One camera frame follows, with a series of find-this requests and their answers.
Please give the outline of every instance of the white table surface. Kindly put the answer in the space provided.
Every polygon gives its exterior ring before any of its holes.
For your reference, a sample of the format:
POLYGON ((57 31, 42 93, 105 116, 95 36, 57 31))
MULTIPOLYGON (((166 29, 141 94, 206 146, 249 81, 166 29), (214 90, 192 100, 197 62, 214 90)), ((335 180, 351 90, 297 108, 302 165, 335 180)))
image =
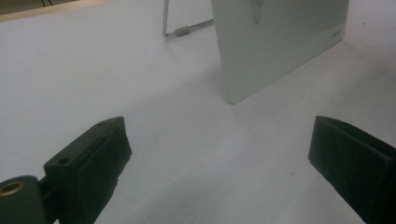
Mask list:
MULTIPOLYGON (((237 105, 214 27, 171 41, 163 2, 0 23, 0 180, 124 116, 133 157, 95 223, 363 223, 310 165, 315 115, 396 147, 396 2, 351 0, 345 40, 237 105)), ((170 29, 211 19, 171 1, 170 29)))

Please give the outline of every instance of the white board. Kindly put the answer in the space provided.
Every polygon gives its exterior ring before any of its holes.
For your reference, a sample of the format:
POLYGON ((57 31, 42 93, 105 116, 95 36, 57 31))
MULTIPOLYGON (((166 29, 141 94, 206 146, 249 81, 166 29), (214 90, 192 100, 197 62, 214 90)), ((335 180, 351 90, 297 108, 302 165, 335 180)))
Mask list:
POLYGON ((348 0, 211 0, 236 104, 340 42, 348 0))

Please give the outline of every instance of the black plastic part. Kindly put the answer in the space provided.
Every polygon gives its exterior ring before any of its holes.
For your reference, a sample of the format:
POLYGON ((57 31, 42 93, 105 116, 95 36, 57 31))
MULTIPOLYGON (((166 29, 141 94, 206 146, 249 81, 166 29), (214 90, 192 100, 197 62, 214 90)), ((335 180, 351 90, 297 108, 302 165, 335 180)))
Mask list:
POLYGON ((123 118, 102 121, 45 165, 48 186, 62 205, 60 223, 93 223, 132 155, 123 118))
POLYGON ((0 223, 48 224, 40 187, 34 176, 19 176, 0 184, 0 223))
POLYGON ((396 223, 396 148, 343 121, 317 117, 308 159, 366 223, 396 223))

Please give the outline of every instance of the screw hole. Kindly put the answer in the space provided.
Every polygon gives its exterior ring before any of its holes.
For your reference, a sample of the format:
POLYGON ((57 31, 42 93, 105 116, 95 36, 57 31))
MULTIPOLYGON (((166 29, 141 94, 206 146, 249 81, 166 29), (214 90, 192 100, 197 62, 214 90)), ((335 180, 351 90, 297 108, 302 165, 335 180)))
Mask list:
POLYGON ((0 188, 0 197, 16 193, 25 187, 24 181, 15 181, 0 188))
POLYGON ((69 161, 70 161, 69 158, 63 158, 63 159, 60 159, 60 160, 58 161, 58 163, 61 164, 61 165, 63 165, 63 164, 68 163, 69 161))

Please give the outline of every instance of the brass insert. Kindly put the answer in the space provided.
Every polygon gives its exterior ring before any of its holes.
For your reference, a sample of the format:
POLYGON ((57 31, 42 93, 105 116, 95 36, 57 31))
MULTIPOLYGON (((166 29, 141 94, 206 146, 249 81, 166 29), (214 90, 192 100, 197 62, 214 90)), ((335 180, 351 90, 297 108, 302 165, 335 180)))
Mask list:
POLYGON ((24 181, 14 181, 11 183, 8 183, 4 185, 3 187, 0 188, 0 197, 5 197, 8 195, 11 195, 13 193, 16 193, 23 189, 26 186, 26 183, 24 181))

